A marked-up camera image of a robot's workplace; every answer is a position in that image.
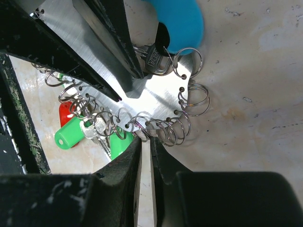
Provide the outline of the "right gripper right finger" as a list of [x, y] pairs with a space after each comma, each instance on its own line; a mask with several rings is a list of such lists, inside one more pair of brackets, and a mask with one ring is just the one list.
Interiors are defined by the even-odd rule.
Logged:
[[194, 172], [150, 142], [158, 227], [300, 227], [303, 209], [275, 172]]

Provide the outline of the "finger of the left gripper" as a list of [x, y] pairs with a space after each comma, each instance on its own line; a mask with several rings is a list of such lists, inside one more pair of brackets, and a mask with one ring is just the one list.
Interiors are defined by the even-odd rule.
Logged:
[[115, 102], [122, 100], [63, 39], [13, 0], [0, 2], [0, 52], [83, 81]]
[[101, 43], [136, 79], [143, 72], [130, 38], [125, 5], [122, 0], [74, 0], [74, 8], [89, 24]]

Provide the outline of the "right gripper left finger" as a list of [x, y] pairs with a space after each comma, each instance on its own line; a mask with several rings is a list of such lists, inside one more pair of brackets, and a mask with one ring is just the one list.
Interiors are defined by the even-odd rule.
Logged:
[[82, 175], [3, 175], [3, 227], [134, 227], [138, 220], [142, 141]]

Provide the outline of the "bunch of coloured keys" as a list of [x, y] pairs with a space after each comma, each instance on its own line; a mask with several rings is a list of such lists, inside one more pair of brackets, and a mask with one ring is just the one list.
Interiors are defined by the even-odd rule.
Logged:
[[169, 123], [159, 117], [164, 112], [164, 96], [152, 94], [159, 87], [159, 79], [163, 79], [171, 68], [170, 61], [165, 66], [155, 46], [135, 47], [148, 71], [147, 77], [133, 81], [132, 90], [118, 103], [109, 103], [101, 93], [82, 81], [59, 74], [56, 79], [64, 90], [59, 101], [68, 111], [66, 120], [60, 120], [61, 129], [55, 134], [55, 142], [62, 149], [69, 149], [83, 138], [107, 138], [108, 155], [116, 158], [131, 143], [140, 131], [149, 140], [150, 130], [155, 130], [162, 143], [170, 137], [167, 131]]

